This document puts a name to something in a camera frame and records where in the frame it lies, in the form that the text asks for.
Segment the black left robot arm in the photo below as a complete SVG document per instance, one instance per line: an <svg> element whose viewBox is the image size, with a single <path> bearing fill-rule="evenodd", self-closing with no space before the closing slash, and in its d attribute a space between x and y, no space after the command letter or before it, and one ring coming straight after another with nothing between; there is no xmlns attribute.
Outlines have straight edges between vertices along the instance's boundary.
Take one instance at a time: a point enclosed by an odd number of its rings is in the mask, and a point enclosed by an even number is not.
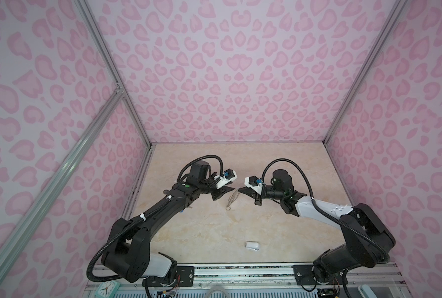
<svg viewBox="0 0 442 298"><path fill-rule="evenodd" d="M130 220L117 220L107 242L95 254L87 268L90 281L103 283L124 279L134 283L142 278L158 278L163 284L175 280L177 261L151 252L151 240L176 214L188 208L203 194L213 200L234 190L230 184L237 179L231 169L211 172L203 156L186 165L165 196L144 213Z"/></svg>

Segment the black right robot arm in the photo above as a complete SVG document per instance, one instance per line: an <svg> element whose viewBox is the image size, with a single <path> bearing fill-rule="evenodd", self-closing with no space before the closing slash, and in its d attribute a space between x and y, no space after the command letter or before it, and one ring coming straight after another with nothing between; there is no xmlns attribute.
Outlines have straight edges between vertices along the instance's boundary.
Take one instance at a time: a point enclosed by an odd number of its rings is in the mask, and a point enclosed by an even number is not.
<svg viewBox="0 0 442 298"><path fill-rule="evenodd" d="M308 278L317 284L328 284L344 271L389 263L389 252L396 240L371 207L339 205L314 199L308 192L295 190L286 170L276 170L269 183L251 176L245 179L240 193L260 206L264 200L276 201L282 210L296 217L313 219L342 232L344 244L327 250L313 261Z"/></svg>

